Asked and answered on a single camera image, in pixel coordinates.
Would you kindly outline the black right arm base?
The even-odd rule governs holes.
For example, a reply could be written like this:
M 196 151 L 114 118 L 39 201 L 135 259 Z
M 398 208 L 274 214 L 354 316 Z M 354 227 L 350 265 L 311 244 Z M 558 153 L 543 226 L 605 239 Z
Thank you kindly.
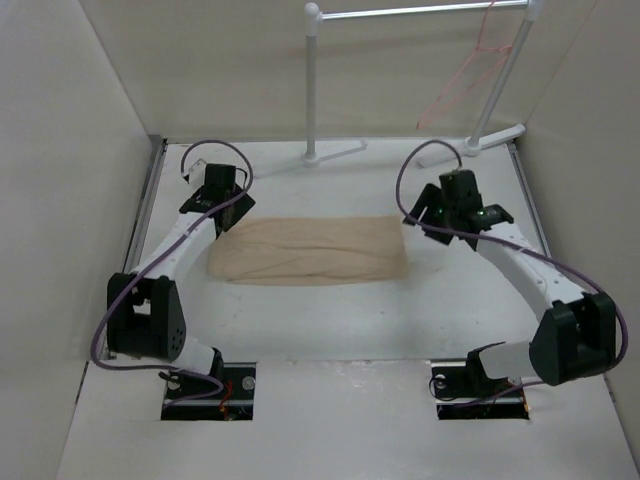
M 530 418 L 522 390 L 492 399 L 493 395 L 520 385 L 521 380 L 490 379 L 480 362 L 480 353 L 488 347 L 493 344 L 476 348 L 465 358 L 430 362 L 428 389 L 436 401 L 436 415 L 440 421 Z

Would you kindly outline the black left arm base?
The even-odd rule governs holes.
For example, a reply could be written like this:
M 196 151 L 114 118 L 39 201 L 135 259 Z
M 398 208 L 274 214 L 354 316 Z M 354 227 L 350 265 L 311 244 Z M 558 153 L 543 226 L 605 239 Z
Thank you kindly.
M 179 372 L 159 373 L 165 382 L 163 421 L 251 421 L 257 364 L 214 357 L 215 381 Z

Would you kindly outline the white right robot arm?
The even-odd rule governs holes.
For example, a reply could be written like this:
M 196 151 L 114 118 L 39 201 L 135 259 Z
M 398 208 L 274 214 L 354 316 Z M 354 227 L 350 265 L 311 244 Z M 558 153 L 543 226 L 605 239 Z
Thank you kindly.
M 538 322 L 533 337 L 474 351 L 478 362 L 464 370 L 464 384 L 483 396 L 500 378 L 537 378 L 550 386 L 601 374 L 617 359 L 616 306 L 604 292 L 587 292 L 574 273 L 534 250 L 501 206 L 485 205 L 470 170 L 445 173 L 425 185 L 408 225 L 444 245 L 465 241 L 490 262 L 525 300 Z

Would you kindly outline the beige trousers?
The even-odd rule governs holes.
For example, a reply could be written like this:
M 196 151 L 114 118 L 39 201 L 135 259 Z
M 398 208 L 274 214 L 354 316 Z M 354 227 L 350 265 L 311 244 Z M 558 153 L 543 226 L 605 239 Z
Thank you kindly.
M 231 284 L 316 287 L 404 279 L 402 226 L 395 216 L 255 218 L 210 247 L 208 274 Z

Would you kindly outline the pink wire hanger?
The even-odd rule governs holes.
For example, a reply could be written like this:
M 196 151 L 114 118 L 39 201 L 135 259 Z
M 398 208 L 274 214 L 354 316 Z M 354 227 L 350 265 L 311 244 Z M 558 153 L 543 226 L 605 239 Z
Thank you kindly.
M 473 50 L 455 74 L 448 80 L 433 103 L 426 108 L 418 119 L 416 122 L 417 130 L 424 130 L 433 124 L 438 118 L 444 117 L 483 81 L 491 77 L 493 72 L 497 70 L 508 58 L 514 46 L 513 42 L 504 45 L 490 45 L 484 40 L 488 18 L 494 10 L 495 4 L 496 1 L 491 1 L 485 10 Z M 492 57 L 496 58 L 495 62 L 488 64 L 475 79 L 464 83 L 465 75 L 469 73 L 473 67 L 480 65 L 484 60 Z

